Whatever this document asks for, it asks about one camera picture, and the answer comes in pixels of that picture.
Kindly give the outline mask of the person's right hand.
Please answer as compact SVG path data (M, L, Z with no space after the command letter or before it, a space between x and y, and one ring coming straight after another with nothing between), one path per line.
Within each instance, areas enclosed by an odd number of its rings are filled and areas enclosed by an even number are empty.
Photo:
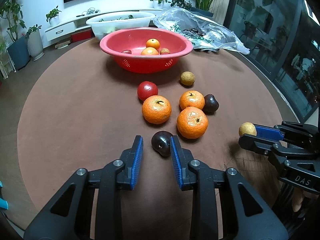
M313 194L295 187L293 191L293 198L292 198L293 211L298 212L300 210L304 198L317 199L318 197L319 195L317 194Z

